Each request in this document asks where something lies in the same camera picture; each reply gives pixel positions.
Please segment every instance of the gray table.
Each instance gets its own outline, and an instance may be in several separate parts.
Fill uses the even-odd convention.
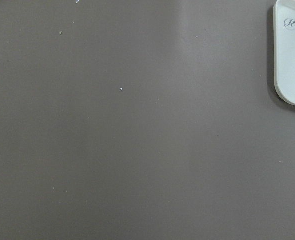
[[[0,240],[295,240],[274,2],[0,0]]]

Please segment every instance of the white plastic tray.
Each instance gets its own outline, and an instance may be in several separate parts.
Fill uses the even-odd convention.
[[[278,0],[274,6],[275,88],[295,105],[295,0]]]

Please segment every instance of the gray surface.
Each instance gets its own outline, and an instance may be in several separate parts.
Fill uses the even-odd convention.
[[[0,240],[295,240],[273,4],[0,0]]]

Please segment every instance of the logo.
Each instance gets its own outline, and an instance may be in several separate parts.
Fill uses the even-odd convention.
[[[295,20],[291,19],[291,18],[285,19],[284,27],[287,30],[294,31],[295,30]]]

